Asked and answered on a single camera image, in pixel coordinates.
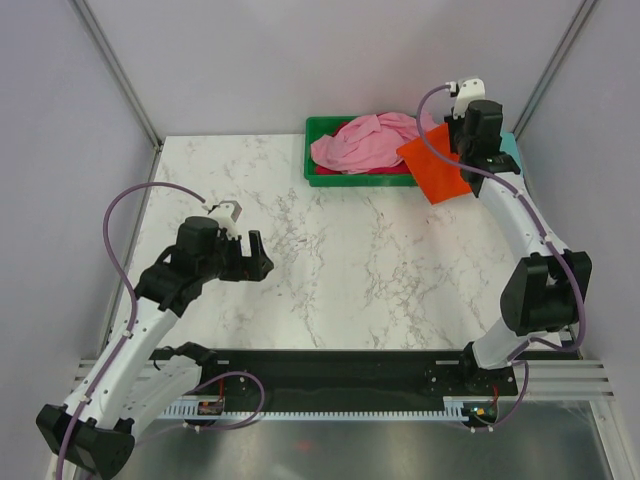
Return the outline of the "orange t shirt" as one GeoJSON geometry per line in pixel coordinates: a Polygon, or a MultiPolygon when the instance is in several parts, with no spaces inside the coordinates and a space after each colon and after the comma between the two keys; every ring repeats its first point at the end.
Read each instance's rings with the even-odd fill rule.
{"type": "Polygon", "coordinates": [[[432,205],[471,193],[460,169],[437,157],[421,138],[399,147],[396,152],[432,205]]]}

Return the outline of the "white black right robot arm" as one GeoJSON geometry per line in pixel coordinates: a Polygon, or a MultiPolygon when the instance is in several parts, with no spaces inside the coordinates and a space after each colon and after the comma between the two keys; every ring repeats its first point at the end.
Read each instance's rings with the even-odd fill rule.
{"type": "Polygon", "coordinates": [[[516,260],[500,299],[500,317],[466,349],[458,381],[467,392],[483,392],[494,371],[507,366],[530,344],[547,347],[549,333],[571,325],[577,349],[586,334],[585,298],[592,261],[573,251],[551,231],[534,205],[514,158],[501,149],[502,107],[473,100],[460,117],[446,122],[459,157],[461,177],[496,220],[516,260]]]}

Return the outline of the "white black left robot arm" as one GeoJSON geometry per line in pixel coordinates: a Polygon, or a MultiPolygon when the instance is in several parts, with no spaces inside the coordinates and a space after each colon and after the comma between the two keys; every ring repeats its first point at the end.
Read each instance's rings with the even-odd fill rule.
{"type": "Polygon", "coordinates": [[[56,476],[71,463],[100,479],[114,478],[133,453],[140,435],[174,400],[189,391],[208,393],[219,369],[212,351],[193,343],[146,386],[137,378],[158,343],[212,280],[260,282],[273,270],[261,234],[248,233],[250,253],[242,251],[233,217],[215,211],[191,216],[175,242],[140,275],[131,288],[131,316],[113,334],[89,374],[60,405],[46,404],[36,425],[58,457],[56,476]]]}

